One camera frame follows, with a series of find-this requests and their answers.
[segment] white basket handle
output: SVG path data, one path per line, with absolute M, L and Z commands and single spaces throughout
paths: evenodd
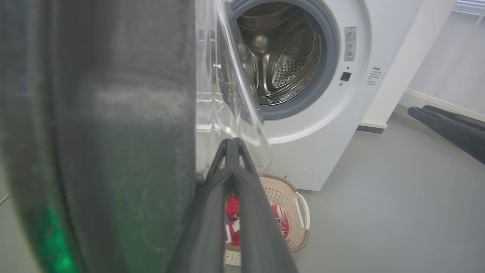
M 307 201 L 298 192 L 295 192 L 295 195 L 297 197 L 297 198 L 295 198 L 296 209 L 298 211 L 298 216 L 300 216 L 300 223 L 302 225 L 302 228 L 304 228 L 304 229 L 310 229 L 310 210 L 308 208 Z M 303 204 L 303 210 L 305 211 L 305 221 L 307 223 L 304 223 L 303 222 L 302 212 L 300 211 L 300 206 L 298 204 L 298 199 L 300 199 L 300 202 Z

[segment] laundry basket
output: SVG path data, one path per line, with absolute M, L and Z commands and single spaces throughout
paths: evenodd
M 290 234 L 286 238 L 286 243 L 291 253 L 297 253 L 306 246 L 310 237 L 310 211 L 307 202 L 295 187 L 283 178 L 265 174 L 260 179 L 268 200 L 273 205 L 280 205 L 286 210 L 290 219 Z M 298 200 L 303 205 L 305 220 Z M 241 249 L 239 246 L 230 245 L 226 247 L 226 264 L 241 265 Z

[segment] washing machine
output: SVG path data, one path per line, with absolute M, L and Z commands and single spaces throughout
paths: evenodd
M 422 0 L 234 0 L 273 154 L 266 173 L 320 190 Z

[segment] wall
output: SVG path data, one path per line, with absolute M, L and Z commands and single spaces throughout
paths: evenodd
M 431 49 L 455 2 L 424 0 L 361 125 L 387 128 L 387 120 Z
M 451 13 L 411 81 L 424 95 L 485 115 L 485 20 Z

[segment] clothes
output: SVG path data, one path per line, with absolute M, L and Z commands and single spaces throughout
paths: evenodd
M 240 229 L 239 224 L 239 201 L 236 196 L 232 195 L 232 198 L 228 201 L 227 205 L 226 224 L 229 226 L 229 233 L 231 235 L 232 245 L 239 245 L 240 243 Z M 290 220 L 285 209 L 280 205 L 274 205 L 271 207 L 276 217 L 276 222 L 285 239 L 290 234 Z

